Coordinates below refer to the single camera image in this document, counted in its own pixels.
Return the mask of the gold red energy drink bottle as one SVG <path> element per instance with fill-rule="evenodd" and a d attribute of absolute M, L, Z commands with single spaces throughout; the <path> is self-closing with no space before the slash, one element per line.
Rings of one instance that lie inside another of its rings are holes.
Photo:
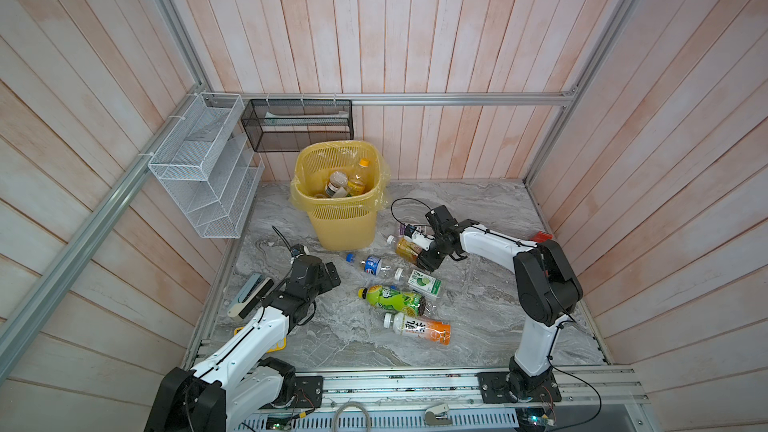
<path fill-rule="evenodd" d="M 415 244 L 406 236 L 396 237 L 390 235 L 387 237 L 387 243 L 394 247 L 395 253 L 410 262 L 413 265 L 418 264 L 419 254 L 422 252 L 422 248 Z"/>

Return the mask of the orange juice bottle white cap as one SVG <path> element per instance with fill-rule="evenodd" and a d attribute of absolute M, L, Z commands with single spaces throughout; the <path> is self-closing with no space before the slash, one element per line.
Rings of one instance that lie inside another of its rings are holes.
<path fill-rule="evenodd" d="M 451 341 L 451 325 L 425 317 L 410 317 L 404 313 L 386 313 L 383 325 L 393 332 L 410 337 L 418 337 L 441 345 Z"/>

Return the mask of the yellow label tea bottle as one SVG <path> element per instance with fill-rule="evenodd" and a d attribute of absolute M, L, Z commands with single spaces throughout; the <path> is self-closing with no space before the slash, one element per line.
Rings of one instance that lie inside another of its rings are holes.
<path fill-rule="evenodd" d="M 361 158 L 351 169 L 347 179 L 347 190 L 350 196 L 363 195 L 368 189 L 370 161 Z"/>

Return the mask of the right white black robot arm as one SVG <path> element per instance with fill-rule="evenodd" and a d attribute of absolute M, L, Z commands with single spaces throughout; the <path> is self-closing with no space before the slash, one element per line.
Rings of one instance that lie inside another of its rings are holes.
<path fill-rule="evenodd" d="M 457 221 L 439 206 L 425 214 L 430 236 L 409 225 L 404 228 L 421 251 L 417 266 L 437 270 L 445 258 L 458 262 L 470 255 L 488 259 L 514 273 L 518 300 L 527 315 L 521 342 L 510 359 L 509 372 L 480 373 L 485 403 L 538 401 L 538 394 L 556 390 L 551 352 L 559 326 L 583 298 L 583 289 L 561 246 L 553 241 L 524 241 L 495 232 L 474 220 Z"/>

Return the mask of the blue label pepsi bottle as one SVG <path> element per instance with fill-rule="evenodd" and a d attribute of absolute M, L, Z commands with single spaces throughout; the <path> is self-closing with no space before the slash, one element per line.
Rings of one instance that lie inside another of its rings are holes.
<path fill-rule="evenodd" d="M 361 258 L 354 252 L 349 252 L 345 255 L 345 261 L 374 277 L 392 278 L 395 276 L 395 268 L 392 264 L 377 255 L 371 254 Z"/>

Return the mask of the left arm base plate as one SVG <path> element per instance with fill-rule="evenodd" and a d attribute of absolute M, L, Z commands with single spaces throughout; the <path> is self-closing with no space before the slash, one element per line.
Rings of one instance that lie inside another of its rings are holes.
<path fill-rule="evenodd" d="M 298 376 L 288 380 L 278 397 L 262 410 L 318 409 L 322 406 L 323 376 Z"/>

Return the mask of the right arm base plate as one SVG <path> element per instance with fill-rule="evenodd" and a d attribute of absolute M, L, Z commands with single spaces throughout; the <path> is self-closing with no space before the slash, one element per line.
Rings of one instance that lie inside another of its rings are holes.
<path fill-rule="evenodd" d="M 562 395 L 552 369 L 529 377 L 522 370 L 476 374 L 485 404 L 560 402 Z"/>

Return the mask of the green label tea bottle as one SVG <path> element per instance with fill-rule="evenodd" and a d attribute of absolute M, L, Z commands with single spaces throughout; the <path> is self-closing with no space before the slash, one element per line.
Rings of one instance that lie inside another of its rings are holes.
<path fill-rule="evenodd" d="M 426 311 L 426 299 L 417 292 L 402 291 L 394 286 L 374 285 L 360 288 L 358 297 L 371 307 L 388 312 L 403 313 L 410 317 L 422 316 Z"/>

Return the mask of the lime label bottle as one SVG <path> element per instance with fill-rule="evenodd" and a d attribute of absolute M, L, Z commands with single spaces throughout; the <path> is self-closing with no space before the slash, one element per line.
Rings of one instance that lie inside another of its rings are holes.
<path fill-rule="evenodd" d="M 439 297 L 442 288 L 441 280 L 416 269 L 406 272 L 403 268 L 397 268 L 393 278 L 397 283 L 432 299 Z"/>
<path fill-rule="evenodd" d="M 325 187 L 325 193 L 329 198 L 343 198 L 349 195 L 348 177 L 341 171 L 331 173 Z"/>

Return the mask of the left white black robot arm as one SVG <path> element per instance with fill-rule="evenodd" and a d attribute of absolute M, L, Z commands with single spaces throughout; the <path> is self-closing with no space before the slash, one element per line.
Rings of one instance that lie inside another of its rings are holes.
<path fill-rule="evenodd" d="M 341 284 L 336 266 L 301 253 L 280 283 L 250 302 L 255 316 L 208 358 L 160 383 L 146 431 L 233 431 L 269 405 L 297 409 L 308 397 L 296 369 L 268 351 L 313 318 L 316 299 Z"/>

